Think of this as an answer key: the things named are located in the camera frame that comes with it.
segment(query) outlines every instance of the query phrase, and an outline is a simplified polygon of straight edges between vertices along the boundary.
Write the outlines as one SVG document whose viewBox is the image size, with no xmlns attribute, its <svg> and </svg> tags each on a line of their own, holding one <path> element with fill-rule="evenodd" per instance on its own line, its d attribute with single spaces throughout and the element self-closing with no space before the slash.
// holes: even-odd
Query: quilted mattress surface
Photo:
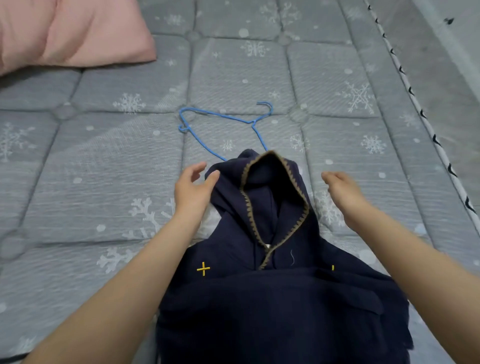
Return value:
<svg viewBox="0 0 480 364">
<path fill-rule="evenodd" d="M 175 212 L 182 168 L 220 161 L 184 106 L 253 120 L 298 163 L 334 245 L 385 272 L 321 179 L 344 170 L 428 244 L 480 272 L 468 203 L 363 0 L 139 0 L 158 59 L 0 78 L 0 358 L 32 350 Z M 264 151 L 249 125 L 186 112 L 212 150 Z M 209 208 L 197 239 L 219 215 Z M 452 363 L 411 306 L 413 364 Z M 156 359 L 150 332 L 135 361 Z"/>
</svg>

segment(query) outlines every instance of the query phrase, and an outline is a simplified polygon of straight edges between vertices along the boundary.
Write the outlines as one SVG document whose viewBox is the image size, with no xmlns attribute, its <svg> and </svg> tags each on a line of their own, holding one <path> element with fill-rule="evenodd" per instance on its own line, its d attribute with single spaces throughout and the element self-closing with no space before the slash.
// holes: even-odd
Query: gold stitched trim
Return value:
<svg viewBox="0 0 480 364">
<path fill-rule="evenodd" d="M 247 183 L 248 173 L 250 172 L 250 168 L 252 167 L 252 165 L 257 163 L 260 159 L 262 159 L 263 157 L 265 157 L 269 154 L 272 154 L 275 157 L 277 157 L 278 160 L 282 163 L 283 167 L 285 168 L 285 171 L 287 172 L 288 178 L 290 178 L 290 182 L 292 183 L 293 187 L 295 188 L 295 190 L 297 191 L 297 193 L 299 194 L 299 196 L 303 200 L 303 213 L 302 213 L 302 216 L 300 217 L 300 219 L 295 223 L 295 225 L 293 225 L 293 228 L 290 229 L 290 231 L 287 233 L 287 235 L 277 245 L 275 245 L 274 247 L 270 247 L 270 248 L 263 242 L 263 240 L 262 240 L 262 238 L 261 238 L 261 236 L 258 232 L 257 224 L 255 223 L 255 219 L 253 218 L 252 202 L 250 201 L 250 198 L 247 196 L 247 194 L 244 191 L 245 184 Z M 242 193 L 243 197 L 245 197 L 245 203 L 247 204 L 247 215 L 248 215 L 248 219 L 250 221 L 250 224 L 252 226 L 252 230 L 253 230 L 253 233 L 255 235 L 255 238 L 257 238 L 258 242 L 260 243 L 261 246 L 264 247 L 264 249 L 267 253 L 264 261 L 262 262 L 262 264 L 258 268 L 259 270 L 261 270 L 261 269 L 266 267 L 266 265 L 268 263 L 268 260 L 270 259 L 270 256 L 272 255 L 274 250 L 276 248 L 280 247 L 284 242 L 286 242 L 293 235 L 293 233 L 295 231 L 297 231 L 299 229 L 299 227 L 303 224 L 303 222 L 307 218 L 310 207 L 308 205 L 308 201 L 307 201 L 305 195 L 303 194 L 303 192 L 301 191 L 301 189 L 299 188 L 299 186 L 297 184 L 297 181 L 293 177 L 293 174 L 290 170 L 290 167 L 287 164 L 287 161 L 284 160 L 281 156 L 279 156 L 273 150 L 269 150 L 269 151 L 257 156 L 254 160 L 250 161 L 245 166 L 245 168 L 243 169 L 242 176 L 241 176 L 240 192 Z"/>
</svg>

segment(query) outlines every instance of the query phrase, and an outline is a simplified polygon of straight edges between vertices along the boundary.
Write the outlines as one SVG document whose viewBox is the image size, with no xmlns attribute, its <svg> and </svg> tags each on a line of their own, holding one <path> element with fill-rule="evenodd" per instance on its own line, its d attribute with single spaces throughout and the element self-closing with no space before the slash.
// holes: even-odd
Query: yellow cross embroidery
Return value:
<svg viewBox="0 0 480 364">
<path fill-rule="evenodd" d="M 207 270 L 207 269 L 210 269 L 210 267 L 205 267 L 205 262 L 202 262 L 202 267 L 198 268 L 197 272 L 201 270 L 202 273 L 203 273 L 203 276 L 205 277 L 205 270 Z"/>
</svg>

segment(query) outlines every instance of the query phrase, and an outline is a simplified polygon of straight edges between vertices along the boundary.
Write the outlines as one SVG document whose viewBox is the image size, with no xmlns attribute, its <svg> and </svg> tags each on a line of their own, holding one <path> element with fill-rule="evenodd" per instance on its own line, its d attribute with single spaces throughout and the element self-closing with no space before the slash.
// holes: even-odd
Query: person's left arm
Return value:
<svg viewBox="0 0 480 364">
<path fill-rule="evenodd" d="M 69 316 L 24 364 L 129 364 L 177 266 L 196 233 L 219 172 L 200 185 L 206 163 L 187 167 L 175 184 L 176 212 L 103 288 Z"/>
</svg>

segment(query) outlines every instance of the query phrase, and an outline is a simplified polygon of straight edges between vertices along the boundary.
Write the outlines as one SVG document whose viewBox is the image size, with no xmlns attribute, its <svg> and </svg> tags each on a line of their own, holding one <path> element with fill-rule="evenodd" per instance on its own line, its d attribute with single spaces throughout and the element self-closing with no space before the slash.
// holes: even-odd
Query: black and white piping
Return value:
<svg viewBox="0 0 480 364">
<path fill-rule="evenodd" d="M 440 142 L 437 139 L 437 134 L 435 134 L 435 131 L 432 128 L 432 125 L 429 123 L 427 117 L 425 116 L 425 112 L 423 111 L 420 103 L 418 102 L 417 98 L 415 97 L 415 94 L 412 91 L 412 86 L 410 85 L 410 82 L 408 81 L 407 75 L 405 74 L 402 65 L 400 64 L 400 61 L 398 60 L 398 57 L 395 54 L 395 51 L 386 38 L 385 31 L 378 22 L 378 17 L 377 14 L 372 10 L 372 6 L 368 3 L 367 0 L 363 0 L 364 3 L 367 5 L 367 8 L 372 15 L 373 19 L 375 20 L 375 24 L 377 24 L 378 30 L 380 31 L 380 34 L 382 35 L 382 38 L 385 41 L 385 44 L 388 47 L 388 50 L 390 51 L 390 56 L 392 57 L 392 60 L 396 66 L 396 69 L 398 70 L 398 73 L 400 74 L 400 77 L 403 81 L 403 84 L 405 85 L 405 89 L 408 91 L 408 95 L 410 96 L 410 99 L 413 102 L 413 105 L 415 105 L 415 108 L 417 109 L 418 114 L 420 115 L 420 118 L 425 125 L 425 128 L 427 129 L 430 138 L 432 139 L 433 144 L 435 145 L 435 148 L 437 149 L 437 153 L 442 160 L 445 168 L 447 169 L 450 178 L 452 179 L 453 185 L 455 186 L 458 195 L 460 196 L 461 200 L 463 201 L 465 205 L 465 209 L 467 210 L 468 214 L 470 215 L 470 218 L 472 219 L 473 225 L 477 229 L 477 232 L 480 235 L 480 218 L 477 215 L 477 212 L 473 208 L 470 199 L 467 195 L 467 192 L 465 191 L 465 188 L 462 185 L 462 182 L 458 178 L 457 174 L 455 173 L 452 163 L 450 163 L 450 160 L 447 157 L 447 154 L 445 153 L 444 148 L 440 144 Z"/>
</svg>

